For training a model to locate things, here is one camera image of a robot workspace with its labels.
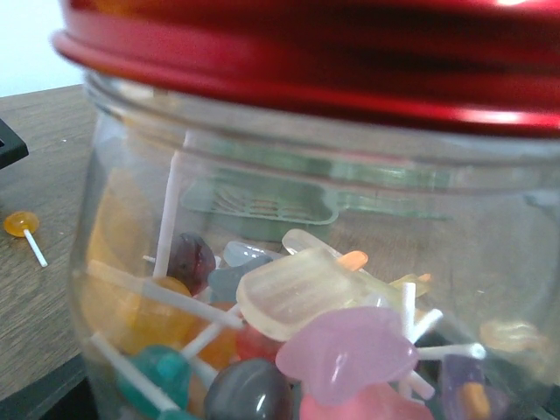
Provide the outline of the black bin with lollipops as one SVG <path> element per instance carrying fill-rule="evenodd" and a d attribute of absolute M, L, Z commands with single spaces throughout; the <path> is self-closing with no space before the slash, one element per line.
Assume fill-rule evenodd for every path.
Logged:
<path fill-rule="evenodd" d="M 24 140 L 3 120 L 0 120 L 0 169 L 27 157 L 29 151 Z"/>

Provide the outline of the red round lid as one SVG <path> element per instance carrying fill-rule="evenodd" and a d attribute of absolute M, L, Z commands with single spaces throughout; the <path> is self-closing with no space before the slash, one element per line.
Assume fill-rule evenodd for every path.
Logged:
<path fill-rule="evenodd" d="M 103 74 L 226 102 L 513 137 L 559 133 L 556 1 L 64 1 Z"/>

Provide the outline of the green slotted plastic scoop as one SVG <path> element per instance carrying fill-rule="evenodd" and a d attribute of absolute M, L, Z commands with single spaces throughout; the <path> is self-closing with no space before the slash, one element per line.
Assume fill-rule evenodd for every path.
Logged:
<path fill-rule="evenodd" d="M 245 239 L 280 242 L 293 229 L 325 239 L 340 214 L 348 211 L 436 221 L 449 217 L 426 199 L 359 195 L 294 179 L 219 169 L 187 187 L 180 199 L 189 211 Z"/>

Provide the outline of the clear plastic jar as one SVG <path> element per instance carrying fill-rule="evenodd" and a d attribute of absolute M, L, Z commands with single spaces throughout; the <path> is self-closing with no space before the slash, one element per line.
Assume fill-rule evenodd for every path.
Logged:
<path fill-rule="evenodd" d="M 88 73 L 70 307 L 101 419 L 556 419 L 559 145 L 234 106 Z M 229 169 L 428 200 L 253 241 Z"/>

